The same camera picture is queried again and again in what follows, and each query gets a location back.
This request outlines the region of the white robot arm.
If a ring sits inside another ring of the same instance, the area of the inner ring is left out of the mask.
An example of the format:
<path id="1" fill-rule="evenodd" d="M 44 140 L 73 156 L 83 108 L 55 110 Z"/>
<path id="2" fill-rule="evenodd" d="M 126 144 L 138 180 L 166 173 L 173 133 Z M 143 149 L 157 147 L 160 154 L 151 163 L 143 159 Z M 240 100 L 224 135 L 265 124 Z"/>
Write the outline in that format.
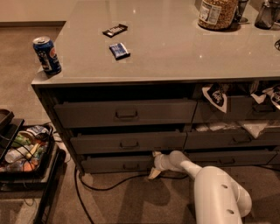
<path id="1" fill-rule="evenodd" d="M 183 152 L 166 155 L 153 151 L 154 166 L 149 179 L 161 172 L 185 172 L 194 181 L 194 207 L 197 224 L 243 224 L 242 218 L 252 209 L 248 191 L 229 174 L 216 166 L 201 167 Z"/>

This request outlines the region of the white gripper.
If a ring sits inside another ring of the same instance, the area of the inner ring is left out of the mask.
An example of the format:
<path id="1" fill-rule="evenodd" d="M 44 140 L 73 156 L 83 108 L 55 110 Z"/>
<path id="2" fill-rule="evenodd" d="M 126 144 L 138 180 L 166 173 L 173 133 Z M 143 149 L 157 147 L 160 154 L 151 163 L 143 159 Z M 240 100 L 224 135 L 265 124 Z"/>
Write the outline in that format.
<path id="1" fill-rule="evenodd" d="M 175 168 L 169 155 L 153 151 L 152 156 L 154 157 L 154 168 L 151 169 L 148 179 L 155 179 L 161 172 L 172 171 Z"/>

